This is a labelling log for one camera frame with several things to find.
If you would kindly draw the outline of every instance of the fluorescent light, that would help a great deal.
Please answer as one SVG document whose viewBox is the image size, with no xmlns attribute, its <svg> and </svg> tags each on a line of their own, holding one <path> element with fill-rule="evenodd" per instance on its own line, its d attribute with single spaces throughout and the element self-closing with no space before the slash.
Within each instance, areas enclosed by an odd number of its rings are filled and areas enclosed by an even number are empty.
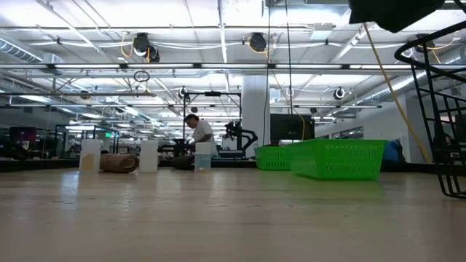
<svg viewBox="0 0 466 262">
<path fill-rule="evenodd" d="M 134 108 L 131 108 L 131 107 L 125 107 L 123 108 L 123 110 L 125 110 L 126 112 L 128 112 L 129 114 L 132 114 L 133 116 L 139 116 L 139 112 L 134 109 Z"/>
<path fill-rule="evenodd" d="M 141 63 L 128 64 L 128 68 L 193 68 L 193 64 L 164 64 L 164 63 Z"/>
<path fill-rule="evenodd" d="M 44 64 L 0 64 L 2 69 L 47 69 Z"/>
<path fill-rule="evenodd" d="M 236 63 L 223 63 L 223 64 L 201 64 L 202 68 L 244 68 L 244 69 L 257 69 L 267 68 L 267 64 L 236 64 Z"/>
<path fill-rule="evenodd" d="M 103 118 L 103 116 L 97 115 L 97 114 L 84 113 L 84 114 L 81 114 L 81 115 L 86 116 L 86 117 L 89 117 L 89 118 L 94 118 L 94 119 Z"/>
<path fill-rule="evenodd" d="M 119 68 L 119 64 L 56 64 L 56 68 Z"/>
<path fill-rule="evenodd" d="M 44 104 L 10 104 L 11 107 L 46 107 Z"/>
<path fill-rule="evenodd" d="M 63 111 L 63 112 L 66 112 L 66 113 L 74 114 L 73 111 L 71 111 L 71 110 L 69 110 L 69 109 L 66 109 L 66 108 L 58 108 L 58 109 L 60 109 L 60 110 Z"/>
<path fill-rule="evenodd" d="M 275 68 L 290 68 L 290 65 L 287 64 L 278 64 Z M 340 69 L 341 65 L 315 65 L 315 64 L 294 64 L 291 65 L 293 69 Z"/>
<path fill-rule="evenodd" d="M 37 95 L 20 95 L 20 98 L 25 98 L 25 99 L 28 99 L 28 100 L 32 100 L 32 101 L 36 101 L 36 102 L 42 102 L 42 103 L 50 102 L 49 99 L 39 97 Z"/>
<path fill-rule="evenodd" d="M 382 65 L 384 69 L 410 69 L 410 65 Z M 349 69 L 380 69 L 379 65 L 350 65 Z"/>
<path fill-rule="evenodd" d="M 66 126 L 68 130 L 81 130 L 81 131 L 90 131 L 94 130 L 94 126 Z"/>
</svg>

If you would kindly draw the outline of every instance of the cable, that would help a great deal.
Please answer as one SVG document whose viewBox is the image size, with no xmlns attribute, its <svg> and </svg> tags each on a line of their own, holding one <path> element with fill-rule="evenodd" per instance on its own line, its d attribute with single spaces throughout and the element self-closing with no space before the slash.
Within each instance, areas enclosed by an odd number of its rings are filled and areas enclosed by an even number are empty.
<svg viewBox="0 0 466 262">
<path fill-rule="evenodd" d="M 286 33 L 288 35 L 288 68 L 290 69 L 290 107 L 293 109 L 293 83 L 291 82 L 291 40 L 290 40 L 290 23 L 288 22 L 288 0 L 285 0 L 286 13 Z"/>
<path fill-rule="evenodd" d="M 267 32 L 267 37 L 269 38 L 269 41 L 267 42 L 268 45 L 267 45 L 267 64 L 269 63 L 269 51 L 270 51 L 270 18 L 272 17 L 272 0 L 269 0 L 269 27 L 268 27 L 268 32 Z M 269 66 L 267 66 L 267 79 L 266 79 L 266 85 L 265 85 L 265 102 L 264 102 L 264 129 L 263 129 L 263 133 L 262 133 L 262 146 L 264 146 L 265 144 L 265 119 L 266 119 L 266 110 L 267 110 L 267 103 L 269 102 Z"/>
<path fill-rule="evenodd" d="M 125 36 L 126 36 L 126 33 L 123 33 L 122 43 L 120 44 L 119 49 L 120 49 L 120 51 L 122 52 L 122 55 L 124 55 L 125 57 L 130 57 L 130 56 L 133 54 L 134 38 L 133 38 L 133 40 L 131 40 L 131 51 L 130 51 L 130 54 L 127 55 L 127 54 L 125 53 L 125 51 L 123 51 L 123 44 L 124 44 L 124 42 L 125 42 Z"/>
<path fill-rule="evenodd" d="M 275 81 L 277 82 L 278 87 L 280 88 L 280 91 L 281 91 L 283 97 L 286 99 L 286 101 L 287 101 L 288 103 L 290 103 L 290 101 L 289 101 L 289 100 L 287 99 L 287 97 L 286 97 L 285 92 L 284 92 L 283 89 L 282 89 L 282 86 L 281 86 L 280 83 L 278 82 L 277 76 L 275 75 L 275 72 L 274 72 L 273 70 L 272 70 L 272 74 L 273 74 L 273 76 L 274 76 L 274 78 L 275 78 Z M 295 113 L 296 113 L 299 117 L 301 117 L 301 120 L 303 121 L 303 134 L 302 134 L 302 136 L 301 136 L 301 141 L 303 141 L 303 140 L 304 140 L 304 134 L 306 133 L 306 121 L 304 121 L 304 117 L 303 117 L 300 113 L 298 113 L 298 111 L 297 111 L 295 108 L 293 108 L 293 110 L 295 111 Z"/>
<path fill-rule="evenodd" d="M 417 134 L 414 132 L 412 124 L 408 120 L 408 117 L 406 117 L 406 114 L 405 114 L 404 110 L 401 108 L 400 101 L 398 101 L 398 97 L 396 96 L 395 91 L 393 90 L 392 84 L 390 83 L 390 80 L 388 79 L 387 72 L 385 71 L 384 66 L 382 65 L 382 62 L 381 62 L 380 57 L 379 57 L 379 53 L 377 52 L 377 49 L 374 46 L 374 42 L 372 41 L 371 33 L 369 33 L 369 29 L 368 29 L 366 23 L 364 23 L 364 29 L 366 30 L 367 37 L 369 38 L 369 42 L 371 43 L 372 50 L 374 51 L 374 55 L 376 56 L 376 59 L 377 59 L 377 63 L 380 66 L 380 70 L 382 71 L 382 74 L 384 75 L 385 81 L 387 82 L 388 88 L 390 89 L 390 93 L 392 94 L 392 98 L 395 101 L 396 106 L 397 106 L 401 116 L 403 117 L 403 120 L 405 121 L 406 126 L 409 129 L 409 132 L 413 135 L 414 139 L 416 140 L 416 143 L 418 144 L 419 148 L 421 149 L 422 156 L 427 160 L 427 163 L 432 163 L 432 160 L 431 160 L 429 154 L 427 153 L 424 145 L 422 145 L 422 142 L 421 142 L 419 136 L 417 136 Z"/>
<path fill-rule="evenodd" d="M 437 54 L 435 53 L 435 50 L 432 50 L 432 53 L 434 54 L 434 57 L 435 57 L 435 59 L 437 60 L 437 62 L 438 62 L 439 64 L 441 64 L 442 62 L 440 61 L 440 59 L 438 58 Z"/>
</svg>

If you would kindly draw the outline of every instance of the green basket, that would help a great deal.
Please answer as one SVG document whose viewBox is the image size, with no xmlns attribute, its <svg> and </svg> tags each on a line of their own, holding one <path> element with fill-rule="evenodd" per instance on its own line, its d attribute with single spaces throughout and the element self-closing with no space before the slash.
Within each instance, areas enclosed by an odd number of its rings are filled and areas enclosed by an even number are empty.
<svg viewBox="0 0 466 262">
<path fill-rule="evenodd" d="M 323 180 L 379 177 L 385 140 L 307 140 L 289 147 L 291 171 Z"/>
<path fill-rule="evenodd" d="M 256 148 L 256 164 L 261 170 L 291 170 L 289 147 L 262 146 Z"/>
</svg>

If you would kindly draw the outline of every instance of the yellow cable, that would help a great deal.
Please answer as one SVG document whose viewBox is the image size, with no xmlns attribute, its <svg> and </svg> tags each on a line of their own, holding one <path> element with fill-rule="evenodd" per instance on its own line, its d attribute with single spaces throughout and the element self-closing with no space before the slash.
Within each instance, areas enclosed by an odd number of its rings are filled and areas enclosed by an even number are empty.
<svg viewBox="0 0 466 262">
<path fill-rule="evenodd" d="M 281 91 L 283 97 L 286 99 L 286 102 L 288 102 L 288 104 L 289 104 L 290 101 L 289 101 L 289 99 L 287 99 L 286 94 L 283 92 L 283 89 L 282 89 L 282 87 L 280 86 L 280 83 L 278 82 L 277 76 L 275 76 L 275 72 L 274 72 L 273 70 L 272 70 L 272 74 L 274 75 L 275 81 L 277 82 L 277 85 L 278 85 L 278 87 L 280 88 L 280 91 Z M 304 133 L 306 132 L 306 121 L 304 121 L 303 116 L 302 116 L 300 113 L 298 113 L 298 111 L 297 111 L 295 108 L 293 108 L 293 111 L 295 111 L 295 113 L 296 113 L 299 117 L 301 117 L 301 120 L 303 121 L 303 134 L 302 134 L 302 136 L 301 136 L 301 141 L 304 141 Z"/>
<path fill-rule="evenodd" d="M 435 59 L 437 60 L 437 62 L 438 62 L 439 64 L 441 64 L 442 62 L 440 61 L 440 59 L 438 58 L 437 54 L 435 53 L 435 50 L 432 50 L 432 53 L 434 54 L 434 57 L 435 57 Z"/>
<path fill-rule="evenodd" d="M 125 57 L 130 57 L 130 56 L 133 54 L 134 38 L 133 38 L 133 40 L 131 40 L 131 51 L 130 51 L 130 54 L 127 55 L 127 54 L 125 53 L 125 51 L 123 51 L 123 43 L 125 42 L 125 36 L 126 36 L 126 33 L 123 33 L 122 44 L 119 46 L 119 49 L 120 49 L 120 51 L 122 51 L 122 55 L 124 55 Z"/>
<path fill-rule="evenodd" d="M 419 139 L 417 134 L 414 132 L 412 124 L 410 123 L 410 121 L 406 117 L 406 114 L 405 114 L 404 110 L 401 108 L 400 101 L 398 101 L 398 97 L 396 96 L 395 91 L 393 90 L 392 84 L 390 83 L 390 80 L 388 79 L 387 72 L 385 71 L 384 66 L 382 65 L 382 62 L 381 62 L 380 57 L 379 57 L 379 53 L 377 52 L 377 49 L 374 46 L 374 42 L 372 41 L 371 33 L 369 33 L 369 29 L 368 29 L 366 23 L 364 23 L 364 29 L 366 30 L 367 37 L 369 38 L 369 42 L 371 43 L 371 47 L 372 47 L 372 50 L 374 51 L 374 55 L 376 56 L 377 63 L 380 66 L 380 70 L 382 71 L 382 74 L 384 75 L 385 81 L 387 82 L 388 88 L 390 89 L 390 93 L 392 94 L 392 98 L 395 101 L 396 106 L 398 107 L 398 110 L 399 110 L 401 116 L 403 117 L 403 120 L 405 121 L 406 126 L 409 129 L 409 132 L 413 135 L 414 139 L 416 140 L 416 143 L 418 144 L 419 148 L 421 149 L 422 155 L 426 159 L 426 162 L 427 163 L 432 163 L 432 160 L 431 160 L 429 154 L 427 153 L 424 145 L 422 145 L 421 140 Z"/>
</svg>

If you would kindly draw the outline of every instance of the exposed ductwork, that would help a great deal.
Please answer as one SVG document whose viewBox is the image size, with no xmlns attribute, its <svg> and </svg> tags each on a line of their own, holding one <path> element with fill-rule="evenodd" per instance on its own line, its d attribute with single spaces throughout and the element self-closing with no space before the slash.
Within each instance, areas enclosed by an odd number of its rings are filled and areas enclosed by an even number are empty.
<svg viewBox="0 0 466 262">
<path fill-rule="evenodd" d="M 463 44 L 461 47 L 458 47 L 445 55 L 440 57 L 442 64 L 444 65 L 453 65 L 453 64 L 465 64 L 466 63 L 466 44 Z M 427 84 L 427 77 L 425 71 L 418 71 L 417 80 L 419 86 Z M 399 76 L 392 81 L 390 81 L 395 93 L 401 94 L 409 92 L 416 88 L 414 83 L 413 76 Z M 387 84 L 381 84 L 374 90 L 363 96 L 362 99 L 358 101 L 358 105 L 364 105 L 374 101 L 382 102 L 388 99 L 391 99 L 392 95 L 388 89 Z"/>
<path fill-rule="evenodd" d="M 22 48 L 19 44 L 16 44 L 15 41 L 6 36 L 0 36 L 0 52 L 12 55 L 27 63 L 40 63 L 43 61 L 42 57 Z"/>
</svg>

